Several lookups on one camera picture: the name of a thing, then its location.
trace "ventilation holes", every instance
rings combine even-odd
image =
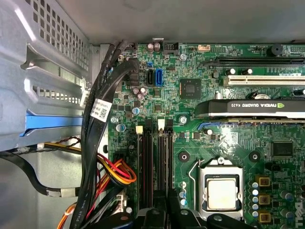
[[[80,98],[72,97],[67,94],[62,94],[62,93],[52,91],[49,89],[39,88],[37,86],[33,86],[32,89],[35,92],[35,94],[38,95],[39,97],[62,100],[62,101],[66,101],[68,103],[73,103],[73,104],[81,103]]]
[[[50,7],[46,0],[25,1],[34,9],[33,20],[40,25],[40,37],[88,71],[89,47]]]

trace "blue sata port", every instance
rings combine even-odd
[[[158,68],[156,69],[156,75],[155,75],[155,86],[162,87],[162,78],[163,78],[163,71],[162,69]]]

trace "motherboard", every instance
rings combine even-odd
[[[177,189],[203,219],[305,228],[305,45],[131,44],[139,72],[116,89],[109,156],[137,171],[134,214]]]

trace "barcode label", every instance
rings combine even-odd
[[[87,101],[88,101],[88,98],[89,98],[89,94],[90,94],[90,92],[89,92],[89,91],[86,91],[86,90],[84,90],[84,91],[82,92],[80,106],[86,106]]]
[[[91,110],[91,116],[105,123],[107,121],[111,106],[112,103],[103,101],[101,99],[95,99]]]

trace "cpu socket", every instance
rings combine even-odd
[[[227,159],[214,159],[200,168],[199,213],[206,220],[209,215],[222,213],[243,219],[243,169]]]

